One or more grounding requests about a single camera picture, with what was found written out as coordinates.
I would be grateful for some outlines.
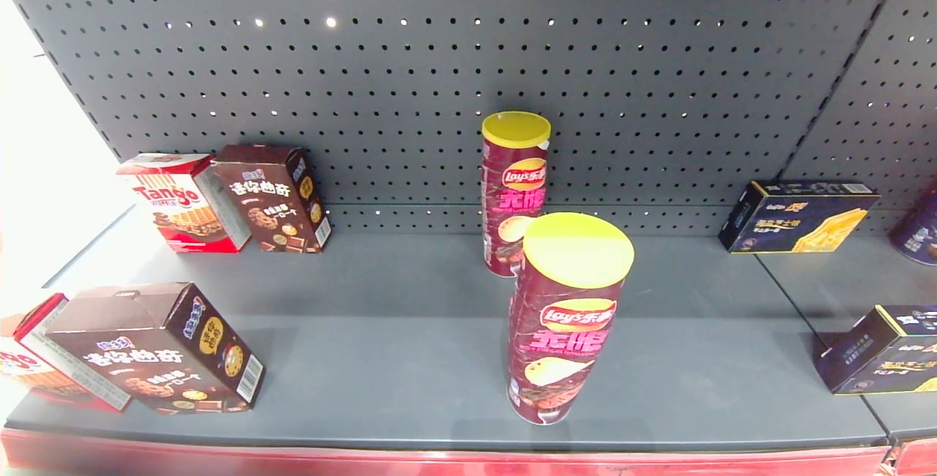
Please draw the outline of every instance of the lay's chip canister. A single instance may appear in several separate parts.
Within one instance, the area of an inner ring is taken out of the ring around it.
[[[635,247],[575,212],[533,220],[509,307],[508,399],[535,425],[566,417],[612,328]]]
[[[546,197],[550,122],[528,112],[498,112],[482,122],[482,223],[485,263],[515,276],[521,243]]]

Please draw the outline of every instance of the dark blue box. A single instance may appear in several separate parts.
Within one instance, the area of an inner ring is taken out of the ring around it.
[[[750,182],[719,240],[730,253],[832,253],[879,198],[861,182]]]
[[[937,305],[877,305],[817,359],[833,393],[937,390]]]

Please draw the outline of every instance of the snack package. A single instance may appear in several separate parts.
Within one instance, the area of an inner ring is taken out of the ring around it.
[[[302,149],[228,145],[213,165],[262,250],[322,252],[332,226]]]
[[[87,289],[46,335],[164,415],[243,412],[264,365],[194,283]]]
[[[888,238],[901,255],[920,264],[937,266],[937,185],[924,192]]]
[[[832,253],[878,199],[851,180],[750,182],[719,240],[730,253]]]
[[[635,247],[612,223],[557,212],[530,223],[523,249],[509,307],[508,399],[530,423],[553,425],[602,351]]]
[[[937,305],[877,305],[816,363],[836,395],[935,392]]]
[[[250,238],[211,169],[211,159],[147,153],[117,169],[177,253],[237,253]]]
[[[68,299],[48,290],[38,291],[37,299],[40,302],[29,313],[15,313],[0,319],[0,358],[4,375],[56,402],[91,409],[123,410],[130,396],[45,335]]]
[[[515,276],[521,243],[546,197],[550,122],[537,114],[499,112],[482,122],[482,239],[485,263]]]

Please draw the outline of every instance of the lay's logo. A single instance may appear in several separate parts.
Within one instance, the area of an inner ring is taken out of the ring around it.
[[[546,182],[546,159],[530,157],[509,166],[501,178],[504,186],[515,191],[539,189]]]
[[[596,332],[615,316],[615,300],[569,299],[553,302],[540,312],[540,323],[554,332]]]

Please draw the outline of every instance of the store shelf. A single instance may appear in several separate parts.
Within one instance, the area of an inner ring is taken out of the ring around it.
[[[810,329],[754,257],[710,238],[637,238],[623,308],[569,418],[536,427],[505,395],[512,282],[476,235],[335,232],[322,256],[175,255],[137,212],[53,286],[193,280],[269,367],[254,412],[157,416],[29,397],[7,427],[231,446],[473,450],[779,450],[884,432],[833,397]]]
[[[876,303],[933,305],[937,292],[937,272],[905,259],[884,237],[850,238],[829,255],[758,258],[826,343],[852,328]],[[937,435],[937,393],[865,397],[891,435]]]

